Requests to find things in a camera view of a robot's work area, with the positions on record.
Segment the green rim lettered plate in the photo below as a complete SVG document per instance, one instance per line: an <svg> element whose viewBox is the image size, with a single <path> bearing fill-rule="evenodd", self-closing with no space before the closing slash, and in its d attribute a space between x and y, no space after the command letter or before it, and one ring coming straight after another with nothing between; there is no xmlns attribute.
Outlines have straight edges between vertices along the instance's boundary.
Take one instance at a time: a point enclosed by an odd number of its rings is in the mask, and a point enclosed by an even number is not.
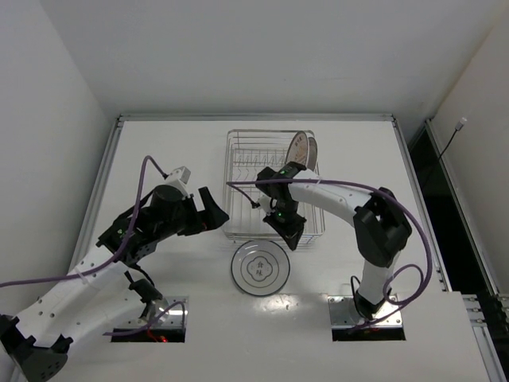
<svg viewBox="0 0 509 382"><path fill-rule="evenodd" d="M307 164L306 167L311 170L315 171L317 166L317 141L314 137L310 136L308 138L308 157L307 157Z"/></svg>

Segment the orange sunburst plate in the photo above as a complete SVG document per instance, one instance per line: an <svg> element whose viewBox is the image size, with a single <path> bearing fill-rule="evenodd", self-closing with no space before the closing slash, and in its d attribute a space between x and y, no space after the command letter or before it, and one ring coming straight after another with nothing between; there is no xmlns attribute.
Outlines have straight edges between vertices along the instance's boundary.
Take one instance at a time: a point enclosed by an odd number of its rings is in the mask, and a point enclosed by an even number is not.
<svg viewBox="0 0 509 382"><path fill-rule="evenodd" d="M298 131L292 138L286 152L285 163L296 162L307 165L309 156L309 139L304 131Z"/></svg>

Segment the metal wire dish rack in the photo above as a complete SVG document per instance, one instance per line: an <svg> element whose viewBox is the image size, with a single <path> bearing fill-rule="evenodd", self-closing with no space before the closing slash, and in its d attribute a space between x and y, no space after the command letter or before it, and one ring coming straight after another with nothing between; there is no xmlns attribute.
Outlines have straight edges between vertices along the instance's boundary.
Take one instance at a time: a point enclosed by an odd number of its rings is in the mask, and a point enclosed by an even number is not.
<svg viewBox="0 0 509 382"><path fill-rule="evenodd" d="M276 231L262 221L266 214L251 206L262 195L251 182L264 168L279 170L285 165L289 144L298 131L234 129L227 133L224 180L241 183L237 190L228 185L223 189L223 207L230 217L223 227L227 238L282 242ZM304 132L316 139L313 131Z"/></svg>

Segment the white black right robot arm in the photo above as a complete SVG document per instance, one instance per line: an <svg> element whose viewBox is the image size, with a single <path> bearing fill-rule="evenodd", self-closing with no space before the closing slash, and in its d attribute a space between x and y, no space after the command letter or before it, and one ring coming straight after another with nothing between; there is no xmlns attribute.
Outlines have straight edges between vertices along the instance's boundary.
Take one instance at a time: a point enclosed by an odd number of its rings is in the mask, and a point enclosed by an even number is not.
<svg viewBox="0 0 509 382"><path fill-rule="evenodd" d="M300 203L323 209L353 227L358 251L364 258L354 304L360 317L372 319L390 292L384 285L393 275L394 265L412 233L404 213L375 193L327 185L312 170L296 162L278 171L264 168L256 176L255 187L263 194L258 199L266 212L263 221L292 251L297 248L306 223L297 213Z"/></svg>

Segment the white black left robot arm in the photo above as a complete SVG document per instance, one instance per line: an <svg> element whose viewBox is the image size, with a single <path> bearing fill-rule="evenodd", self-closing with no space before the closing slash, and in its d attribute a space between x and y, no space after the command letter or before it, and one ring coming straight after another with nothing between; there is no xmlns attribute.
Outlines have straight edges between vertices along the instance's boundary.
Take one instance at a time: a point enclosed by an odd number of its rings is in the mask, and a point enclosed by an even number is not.
<svg viewBox="0 0 509 382"><path fill-rule="evenodd" d="M86 314L86 305L109 283L121 278L171 236L216 230L229 219L206 187L199 190L203 209L180 182L156 186L121 213L67 275L35 303L14 316L1 316L1 344L28 381L48 381L67 363L80 341L111 335L110 328L134 312L145 313L164 297L148 279L128 286L131 298Z"/></svg>

